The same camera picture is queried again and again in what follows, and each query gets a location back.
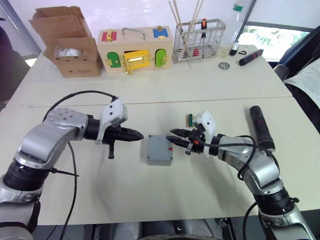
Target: screwdriver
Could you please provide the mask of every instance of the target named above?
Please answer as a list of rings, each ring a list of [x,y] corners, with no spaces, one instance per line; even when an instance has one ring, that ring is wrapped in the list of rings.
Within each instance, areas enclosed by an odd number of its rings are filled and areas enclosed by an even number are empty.
[[[207,19],[202,19],[201,21],[201,30],[207,29]],[[201,34],[201,39],[203,39],[203,44],[202,44],[202,58],[204,58],[204,53],[205,53],[205,38],[206,38],[206,32],[203,32]]]

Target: wire basket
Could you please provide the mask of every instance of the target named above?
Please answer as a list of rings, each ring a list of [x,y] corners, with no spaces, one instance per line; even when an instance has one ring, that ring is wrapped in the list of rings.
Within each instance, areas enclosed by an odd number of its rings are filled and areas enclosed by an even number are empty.
[[[173,62],[201,60],[217,54],[226,24],[221,19],[210,19],[206,21],[207,28],[201,29],[201,23],[201,20],[196,20],[194,27],[191,21],[182,23],[181,27],[176,26]]]

